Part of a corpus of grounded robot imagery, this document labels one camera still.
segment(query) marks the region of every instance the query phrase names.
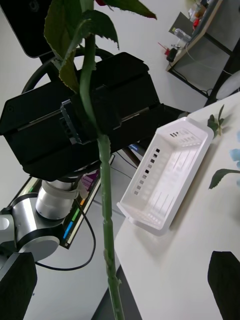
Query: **bottle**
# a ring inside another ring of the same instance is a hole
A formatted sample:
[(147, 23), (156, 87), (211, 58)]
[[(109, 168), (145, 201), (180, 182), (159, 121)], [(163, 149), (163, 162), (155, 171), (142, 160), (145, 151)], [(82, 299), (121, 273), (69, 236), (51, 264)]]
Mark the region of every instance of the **bottle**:
[(173, 28), (172, 29), (173, 33), (175, 34), (175, 36), (177, 36), (179, 39), (181, 39), (182, 41), (184, 42), (189, 42), (191, 41), (191, 37), (190, 35), (186, 34), (183, 30), (181, 29), (176, 29), (176, 28)]

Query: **blue flower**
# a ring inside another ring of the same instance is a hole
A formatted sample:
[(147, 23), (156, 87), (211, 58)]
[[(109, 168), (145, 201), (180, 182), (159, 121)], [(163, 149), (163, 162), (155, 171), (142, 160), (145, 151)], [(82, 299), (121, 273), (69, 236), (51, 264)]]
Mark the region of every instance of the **blue flower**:
[[(240, 131), (236, 134), (237, 141), (240, 143)], [(236, 166), (240, 169), (240, 149), (233, 149), (229, 151), (230, 157), (233, 161), (237, 161)], [(240, 187), (240, 179), (237, 180), (236, 184)]]

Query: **white table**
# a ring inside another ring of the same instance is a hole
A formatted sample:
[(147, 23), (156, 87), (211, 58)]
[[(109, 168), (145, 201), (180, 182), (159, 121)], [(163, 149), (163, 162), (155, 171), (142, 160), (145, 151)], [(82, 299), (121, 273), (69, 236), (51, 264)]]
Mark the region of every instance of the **white table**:
[(209, 190), (218, 169), (235, 169), (229, 150), (239, 148), (240, 93), (194, 112), (207, 124), (225, 104), (223, 135), (213, 140), (169, 232), (156, 237), (127, 220), (115, 249), (143, 320), (221, 320), (208, 284), (213, 251), (240, 260), (240, 176), (229, 174)]

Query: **white plastic basket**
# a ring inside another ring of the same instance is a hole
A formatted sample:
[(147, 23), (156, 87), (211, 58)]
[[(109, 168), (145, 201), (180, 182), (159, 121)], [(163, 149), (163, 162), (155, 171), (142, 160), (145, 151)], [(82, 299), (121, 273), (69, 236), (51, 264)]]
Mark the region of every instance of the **white plastic basket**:
[(156, 236), (167, 231), (213, 137), (212, 129), (187, 117), (157, 129), (117, 204), (131, 223)]

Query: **green stem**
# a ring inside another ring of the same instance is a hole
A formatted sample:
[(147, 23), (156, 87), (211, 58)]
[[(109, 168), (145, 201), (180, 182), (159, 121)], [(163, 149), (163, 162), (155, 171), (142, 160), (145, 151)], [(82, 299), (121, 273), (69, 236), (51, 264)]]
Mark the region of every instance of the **green stem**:
[(103, 234), (104, 234), (104, 258), (106, 262), (106, 272), (108, 276), (108, 288), (111, 297), (112, 309), (116, 320), (124, 320), (119, 281), (116, 276), (115, 250), (114, 250), (114, 230), (112, 221), (112, 196), (111, 196), (111, 172), (110, 172), (110, 140), (107, 135), (101, 133), (94, 114), (90, 98), (91, 74), (95, 68), (95, 36), (90, 35), (85, 39), (85, 56), (81, 70), (79, 92), (83, 107), (94, 125), (98, 139), (99, 158), (101, 160), (101, 196), (102, 196), (102, 215)]

